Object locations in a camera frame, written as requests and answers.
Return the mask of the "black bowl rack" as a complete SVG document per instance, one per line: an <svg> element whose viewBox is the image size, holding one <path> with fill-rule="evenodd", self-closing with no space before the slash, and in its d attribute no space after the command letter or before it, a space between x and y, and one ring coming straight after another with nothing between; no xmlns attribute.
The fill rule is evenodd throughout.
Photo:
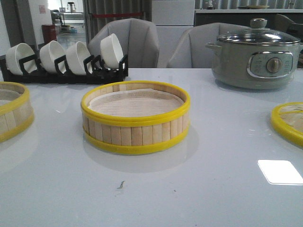
<svg viewBox="0 0 303 227"><path fill-rule="evenodd" d="M0 69L6 82L18 83L58 83L58 84L96 84L104 85L124 81L128 76L128 55L119 62L118 69L107 69L101 56L91 55L83 60L85 75L74 74L68 65L66 56L54 60L56 73L47 72L37 54L22 58L21 75L12 74L6 64L6 56L0 57Z"/></svg>

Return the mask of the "white steamer liner paper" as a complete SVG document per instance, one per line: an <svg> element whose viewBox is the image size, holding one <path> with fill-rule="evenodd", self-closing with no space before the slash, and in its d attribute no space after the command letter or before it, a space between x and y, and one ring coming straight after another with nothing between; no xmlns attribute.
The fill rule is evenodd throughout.
<svg viewBox="0 0 303 227"><path fill-rule="evenodd" d="M88 108L110 116L146 117L171 112L183 104L176 95L144 88L98 96L89 102Z"/></svg>

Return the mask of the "left grey upholstered chair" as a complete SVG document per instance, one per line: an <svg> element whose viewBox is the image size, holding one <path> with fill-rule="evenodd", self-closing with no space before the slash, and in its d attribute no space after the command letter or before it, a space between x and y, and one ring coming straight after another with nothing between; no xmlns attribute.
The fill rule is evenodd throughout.
<svg viewBox="0 0 303 227"><path fill-rule="evenodd" d="M128 55L130 68L156 68L159 58L159 38L153 22L128 18L106 24L89 42L88 50L92 55L100 55L100 42L115 34L123 53Z"/></svg>

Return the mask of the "glass pot lid with knob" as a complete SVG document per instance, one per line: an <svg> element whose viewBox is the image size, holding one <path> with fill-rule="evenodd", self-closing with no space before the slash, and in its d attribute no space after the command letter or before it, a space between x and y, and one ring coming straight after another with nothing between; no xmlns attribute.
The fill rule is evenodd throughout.
<svg viewBox="0 0 303 227"><path fill-rule="evenodd" d="M218 41L255 44L255 45L295 45L300 43L300 39L285 32L273 30L266 27L267 20L263 18L253 18L250 20L250 27L235 31L230 31L217 37Z"/></svg>

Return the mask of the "right grey upholstered chair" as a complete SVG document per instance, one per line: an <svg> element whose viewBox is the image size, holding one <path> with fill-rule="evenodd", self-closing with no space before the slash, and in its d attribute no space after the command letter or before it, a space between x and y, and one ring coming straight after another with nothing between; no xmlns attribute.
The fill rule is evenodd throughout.
<svg viewBox="0 0 303 227"><path fill-rule="evenodd" d="M207 48L207 43L214 43L219 35L246 28L246 26L210 23L195 26L181 35L167 68L211 68L214 52Z"/></svg>

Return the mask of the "yellow rimmed bamboo steamer lid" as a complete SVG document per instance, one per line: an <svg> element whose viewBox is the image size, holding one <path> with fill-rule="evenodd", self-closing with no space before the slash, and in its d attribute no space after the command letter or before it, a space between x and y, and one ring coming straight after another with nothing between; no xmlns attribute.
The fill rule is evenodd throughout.
<svg viewBox="0 0 303 227"><path fill-rule="evenodd" d="M290 102L276 106L271 112L273 129L287 141L303 147L303 103Z"/></svg>

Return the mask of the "bamboo steamer drawer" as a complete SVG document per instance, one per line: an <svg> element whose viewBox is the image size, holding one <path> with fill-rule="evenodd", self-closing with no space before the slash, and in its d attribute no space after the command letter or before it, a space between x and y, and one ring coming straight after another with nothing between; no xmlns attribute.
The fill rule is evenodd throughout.
<svg viewBox="0 0 303 227"><path fill-rule="evenodd" d="M88 108L89 102L98 96L144 88L171 93L184 104L171 112L146 117L110 116ZM136 80L102 85L87 92L80 104L86 139L114 153L139 155L168 149L186 137L190 126L190 96L169 83Z"/></svg>
<svg viewBox="0 0 303 227"><path fill-rule="evenodd" d="M16 82L0 83L0 141L26 130L34 121L28 88Z"/></svg>

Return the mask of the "white cabinet in background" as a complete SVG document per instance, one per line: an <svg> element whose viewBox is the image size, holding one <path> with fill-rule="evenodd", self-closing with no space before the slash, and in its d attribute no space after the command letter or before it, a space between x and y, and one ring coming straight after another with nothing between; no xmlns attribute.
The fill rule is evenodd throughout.
<svg viewBox="0 0 303 227"><path fill-rule="evenodd" d="M156 25L160 43L159 68L165 68L184 31L194 25L194 0L153 0L152 22Z"/></svg>

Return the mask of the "white bowl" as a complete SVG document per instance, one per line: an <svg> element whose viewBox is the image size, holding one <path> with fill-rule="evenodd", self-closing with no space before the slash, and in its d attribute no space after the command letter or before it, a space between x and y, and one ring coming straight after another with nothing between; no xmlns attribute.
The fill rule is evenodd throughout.
<svg viewBox="0 0 303 227"><path fill-rule="evenodd" d="M110 69L118 69L124 53L116 34L111 34L100 42L101 56Z"/></svg>
<svg viewBox="0 0 303 227"><path fill-rule="evenodd" d="M6 65L14 75L23 75L19 60L35 54L33 49L26 43L19 43L8 49L6 53Z"/></svg>
<svg viewBox="0 0 303 227"><path fill-rule="evenodd" d="M63 47L55 40L52 40L40 49L40 60L44 69L49 73L57 73L54 60L66 54Z"/></svg>
<svg viewBox="0 0 303 227"><path fill-rule="evenodd" d="M66 51L66 60L69 69L75 75L86 75L84 60L91 54L83 42L76 42Z"/></svg>

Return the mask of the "grey-green electric cooking pot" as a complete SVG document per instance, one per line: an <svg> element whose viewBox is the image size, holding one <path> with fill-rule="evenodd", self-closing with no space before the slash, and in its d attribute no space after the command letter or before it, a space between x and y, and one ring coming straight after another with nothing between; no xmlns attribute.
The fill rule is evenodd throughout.
<svg viewBox="0 0 303 227"><path fill-rule="evenodd" d="M252 45L207 43L213 50L212 73L227 85L249 89L276 89L294 79L301 43L295 45Z"/></svg>

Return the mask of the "red bin in background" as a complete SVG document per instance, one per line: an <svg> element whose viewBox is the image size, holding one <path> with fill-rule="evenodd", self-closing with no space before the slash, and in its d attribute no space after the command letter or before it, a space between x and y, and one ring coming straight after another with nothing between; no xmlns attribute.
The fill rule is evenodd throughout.
<svg viewBox="0 0 303 227"><path fill-rule="evenodd" d="M56 41L56 30L54 24L45 24L42 25L42 33L44 38L44 43L47 44L51 41Z"/></svg>

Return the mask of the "grey upholstered chair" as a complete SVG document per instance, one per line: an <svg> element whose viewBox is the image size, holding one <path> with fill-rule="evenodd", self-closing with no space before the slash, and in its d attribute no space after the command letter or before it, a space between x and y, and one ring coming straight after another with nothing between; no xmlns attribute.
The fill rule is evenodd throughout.
<svg viewBox="0 0 303 227"><path fill-rule="evenodd" d="M167 68L211 68L214 52L207 48L207 43L214 43L219 35L246 28L246 26L210 23L195 26L181 35Z"/></svg>
<svg viewBox="0 0 303 227"><path fill-rule="evenodd" d="M159 58L159 38L153 22L128 18L106 24L89 42L88 50L92 55L100 55L100 42L115 34L123 53L128 55L130 68L156 68Z"/></svg>

